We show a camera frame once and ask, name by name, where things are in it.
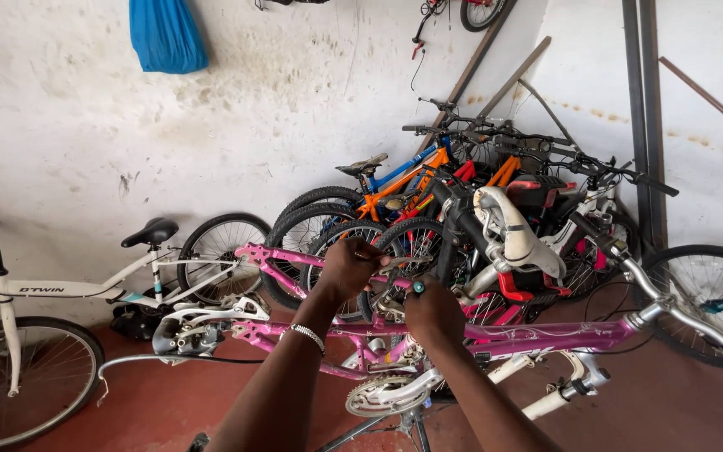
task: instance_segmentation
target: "chainring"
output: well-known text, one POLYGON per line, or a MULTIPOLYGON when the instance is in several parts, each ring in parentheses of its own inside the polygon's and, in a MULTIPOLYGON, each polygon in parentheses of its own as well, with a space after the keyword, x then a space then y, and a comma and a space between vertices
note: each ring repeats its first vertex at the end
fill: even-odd
POLYGON ((409 399, 396 401, 383 405, 377 401, 377 396, 387 389, 397 389, 408 385, 414 378, 409 376, 383 376, 367 380, 348 394, 345 408, 351 414, 362 417, 390 416, 392 414, 408 411, 426 401, 431 394, 431 388, 409 399))

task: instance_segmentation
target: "white bracelet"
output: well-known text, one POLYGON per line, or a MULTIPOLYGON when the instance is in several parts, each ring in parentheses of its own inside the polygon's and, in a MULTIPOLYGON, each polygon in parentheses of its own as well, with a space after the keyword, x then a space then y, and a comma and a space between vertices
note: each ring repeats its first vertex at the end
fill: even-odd
POLYGON ((280 333, 280 337, 278 341, 281 341, 284 338, 284 334, 289 331, 294 330, 297 331, 300 334, 305 334, 311 339, 314 339, 314 342, 316 342, 316 345, 320 348, 320 353, 325 358, 326 357, 326 344, 323 344, 322 339, 320 339, 320 336, 314 334, 314 331, 309 330, 305 326, 297 325, 297 324, 291 324, 287 329, 284 330, 283 333, 280 333))

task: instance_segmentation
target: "pink bicycle frame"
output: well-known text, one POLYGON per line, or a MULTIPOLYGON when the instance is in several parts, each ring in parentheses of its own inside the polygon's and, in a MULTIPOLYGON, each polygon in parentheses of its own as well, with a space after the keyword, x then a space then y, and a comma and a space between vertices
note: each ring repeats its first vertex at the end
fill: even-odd
MULTIPOLYGON (((289 262, 299 262, 307 265, 322 267, 325 260, 310 256, 302 252, 286 251, 283 249, 268 248, 263 245, 248 243, 236 249, 236 256, 248 256, 249 261, 256 264, 263 272, 273 276, 288 289, 305 298, 307 293, 298 287, 294 281, 268 261, 270 258, 284 259, 289 262)), ((386 281, 384 276, 375 276, 371 281, 386 281)), ((408 287, 412 281, 406 278, 396 278, 398 287, 408 287)), ((234 326, 243 326, 243 330, 236 337, 271 352, 276 341, 270 336, 280 335, 289 324, 281 322, 259 322, 256 320, 235 321, 234 326)), ((331 375, 341 376, 351 380, 365 380, 375 375, 368 372, 367 364, 384 365, 395 363, 409 346, 407 339, 402 340, 389 352, 375 351, 369 347, 367 340, 374 336, 406 335, 409 330, 406 325, 387 325, 383 318, 374 313, 373 324, 357 325, 338 323, 328 331, 328 337, 345 337, 356 344, 356 368, 338 366, 325 360, 320 365, 320 371, 331 375)), ((545 325, 503 325, 503 326, 476 326, 467 324, 464 335, 468 339, 475 339, 477 343, 467 347, 477 360, 503 360, 522 354, 539 354, 557 350, 570 350, 575 348, 589 348, 596 351, 607 350, 620 344, 636 334, 624 320, 617 322, 597 322, 585 324, 545 324, 545 325)))

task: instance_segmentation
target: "red floor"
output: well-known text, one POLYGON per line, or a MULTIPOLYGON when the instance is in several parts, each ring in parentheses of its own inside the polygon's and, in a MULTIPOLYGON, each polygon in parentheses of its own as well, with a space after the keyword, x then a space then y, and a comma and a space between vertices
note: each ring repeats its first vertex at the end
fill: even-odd
MULTIPOLYGON (((620 296, 623 289, 610 293, 620 296)), ((612 308, 617 298, 610 298, 610 293, 601 296, 602 309, 596 301, 591 305, 594 316, 612 308)), ((581 303, 555 306, 543 313, 538 323, 581 321, 583 307, 581 303)), ((280 319, 289 314, 275 315, 280 319)), ((151 351, 149 344, 134 343, 107 329, 97 333, 109 359, 151 351)), ((353 350, 349 343, 329 341, 327 356, 338 363, 353 350)), ((264 353, 229 338, 217 356, 258 359, 264 353)), ((537 420, 560 447, 614 452, 723 451, 722 370, 670 352, 656 341, 629 354, 600 357, 599 365, 613 379, 599 395, 574 399, 565 408, 537 420)), ((256 367, 216 363, 169 367, 151 361, 115 365, 106 371, 110 394, 101 408, 93 401, 71 420, 20 450, 184 452, 197 433, 214 432, 256 367)), ((544 395, 545 385, 561 375, 569 375, 569 369, 564 359, 553 357, 545 365, 517 373, 503 388, 518 406, 526 406, 544 395)), ((347 413, 344 406, 348 391, 357 384, 320 375, 309 449, 364 420, 347 413)), ((100 385, 100 394, 104 390, 100 385)), ((427 415, 437 408, 432 407, 427 415)), ((426 428, 433 450, 480 450, 458 406, 430 416, 426 428)), ((340 448, 341 452, 371 450, 407 452, 414 447, 408 437, 389 432, 359 436, 340 448)))

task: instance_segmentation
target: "front fork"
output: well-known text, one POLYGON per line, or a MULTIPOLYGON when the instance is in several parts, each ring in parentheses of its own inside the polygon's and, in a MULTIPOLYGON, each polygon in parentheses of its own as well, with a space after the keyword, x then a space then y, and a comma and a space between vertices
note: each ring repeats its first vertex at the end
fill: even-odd
MULTIPOLYGON (((4 286, 5 277, 1 276, 0 287, 4 286)), ((21 338, 18 337, 18 327, 15 324, 13 297, 0 295, 0 314, 7 350, 10 352, 10 389, 7 391, 7 396, 15 397, 18 394, 18 378, 21 374, 21 338)))

